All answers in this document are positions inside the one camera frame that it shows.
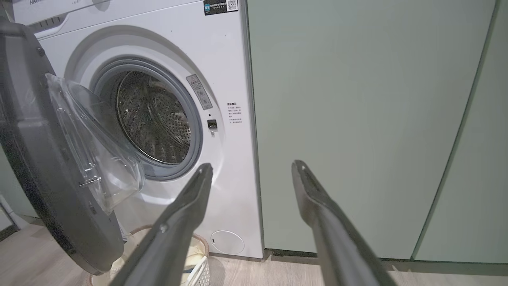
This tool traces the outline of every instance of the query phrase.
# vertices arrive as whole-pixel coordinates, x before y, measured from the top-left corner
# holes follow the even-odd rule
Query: light green wall panel
[[[416,259],[508,263],[508,2]]]
[[[408,259],[465,109],[494,0],[250,0],[265,246],[315,251],[308,163],[374,252]]]

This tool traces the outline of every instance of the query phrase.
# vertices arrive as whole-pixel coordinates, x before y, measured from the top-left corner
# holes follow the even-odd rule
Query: label with qr code
[[[238,0],[204,0],[205,16],[238,11]]]
[[[201,107],[203,107],[203,110],[207,110],[212,108],[212,102],[210,101],[210,98],[206,94],[205,89],[201,85],[201,82],[199,81],[199,78],[197,75],[193,74],[188,77],[186,77],[187,81],[189,82],[190,86],[196,93],[196,96],[199,99],[199,103],[201,103]]]

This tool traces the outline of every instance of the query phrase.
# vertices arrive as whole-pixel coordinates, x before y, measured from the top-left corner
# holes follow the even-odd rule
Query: floor
[[[324,285],[318,265],[266,260],[210,257],[211,286]],[[390,271],[398,285],[508,285],[507,276],[480,276]],[[30,224],[0,242],[0,284],[3,286],[86,286],[88,273],[60,249],[49,232]]]

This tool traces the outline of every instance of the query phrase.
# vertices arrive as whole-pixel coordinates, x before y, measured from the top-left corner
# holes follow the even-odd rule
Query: open door
[[[114,195],[141,189],[144,174],[137,155],[109,138],[73,94],[93,98],[55,76],[26,26],[0,17],[0,143],[58,244],[101,274],[123,253]]]

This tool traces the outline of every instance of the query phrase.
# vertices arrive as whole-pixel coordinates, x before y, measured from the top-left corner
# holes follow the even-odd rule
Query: screw
[[[92,214],[97,214],[97,211],[93,207],[92,202],[88,202],[88,203],[90,204],[90,210],[92,211]]]
[[[46,54],[46,52],[44,51],[43,48],[41,47],[37,47],[37,52],[39,53],[40,56],[44,56]]]
[[[168,230],[168,225],[165,223],[161,224],[159,230],[161,230],[161,233],[165,233]]]

